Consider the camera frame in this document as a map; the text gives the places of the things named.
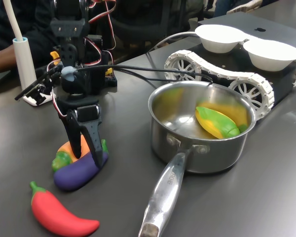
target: white bowl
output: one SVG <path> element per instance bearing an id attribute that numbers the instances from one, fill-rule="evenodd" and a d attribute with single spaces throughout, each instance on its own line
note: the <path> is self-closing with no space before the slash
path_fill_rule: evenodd
<path id="1" fill-rule="evenodd" d="M 201 38 L 204 48 L 213 53 L 230 52 L 247 37 L 243 31 L 223 25 L 201 25 L 195 33 Z"/>
<path id="2" fill-rule="evenodd" d="M 296 48 L 273 40 L 254 39 L 243 44 L 257 68 L 277 72 L 296 60 Z"/>

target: white tube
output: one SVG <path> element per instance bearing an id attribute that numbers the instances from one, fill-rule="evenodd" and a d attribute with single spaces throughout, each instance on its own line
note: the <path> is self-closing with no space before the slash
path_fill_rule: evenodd
<path id="1" fill-rule="evenodd" d="M 167 41 L 168 39 L 174 38 L 174 37 L 178 37 L 178 36 L 192 36 L 192 37 L 199 37 L 194 31 L 187 31 L 187 32 L 180 32 L 180 33 L 176 33 L 174 35 L 171 35 L 165 39 L 163 39 L 162 41 L 160 41 L 158 44 L 156 44 L 154 47 L 152 47 L 147 53 L 149 53 L 150 51 L 152 51 L 153 49 L 157 49 L 157 47 L 159 45 L 161 45 L 162 43 L 164 43 L 165 41 Z"/>
<path id="2" fill-rule="evenodd" d="M 6 10 L 6 14 L 8 15 L 10 24 L 12 26 L 12 29 L 13 29 L 13 32 L 14 32 L 14 35 L 15 35 L 17 41 L 23 41 L 23 37 L 22 37 L 21 31 L 20 31 L 19 25 L 16 21 L 15 15 L 14 15 L 11 1 L 10 0 L 3 0 L 3 3 L 4 3 L 5 10 Z"/>
<path id="3" fill-rule="evenodd" d="M 30 45 L 28 39 L 25 37 L 23 37 L 22 41 L 14 39 L 13 45 L 21 86 L 22 90 L 24 90 L 36 80 Z"/>

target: toy red chili pepper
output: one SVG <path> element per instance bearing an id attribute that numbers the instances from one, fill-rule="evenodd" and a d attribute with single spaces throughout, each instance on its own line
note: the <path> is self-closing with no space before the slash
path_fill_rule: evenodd
<path id="1" fill-rule="evenodd" d="M 65 237 L 87 236 L 99 227 L 100 222 L 81 219 L 70 213 L 49 191 L 32 181 L 32 212 L 49 231 Z"/>

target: stainless steel saucepan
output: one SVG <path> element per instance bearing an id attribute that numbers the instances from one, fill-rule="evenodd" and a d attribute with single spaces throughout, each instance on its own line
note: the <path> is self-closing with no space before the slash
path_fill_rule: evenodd
<path id="1" fill-rule="evenodd" d="M 243 132 L 236 137 L 216 139 L 198 123 L 197 106 L 225 114 Z M 159 237 L 174 209 L 184 171 L 208 174 L 232 167 L 256 117 L 254 108 L 241 94 L 202 81 L 164 85 L 151 94 L 148 107 L 152 116 L 152 149 L 168 164 L 150 197 L 139 237 Z"/>

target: green stem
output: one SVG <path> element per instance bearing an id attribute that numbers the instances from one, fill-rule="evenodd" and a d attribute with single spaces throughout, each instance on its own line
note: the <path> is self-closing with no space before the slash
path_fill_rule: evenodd
<path id="1" fill-rule="evenodd" d="M 109 153 L 109 152 L 108 152 L 108 147 L 107 147 L 107 142 L 106 142 L 106 140 L 102 139 L 102 140 L 101 140 L 101 143 L 102 143 L 103 151 Z"/>
<path id="2" fill-rule="evenodd" d="M 46 189 L 43 189 L 43 188 L 37 186 L 35 181 L 30 182 L 30 186 L 33 190 L 33 194 L 32 194 L 33 196 L 36 192 L 44 192 L 44 193 L 46 192 Z"/>

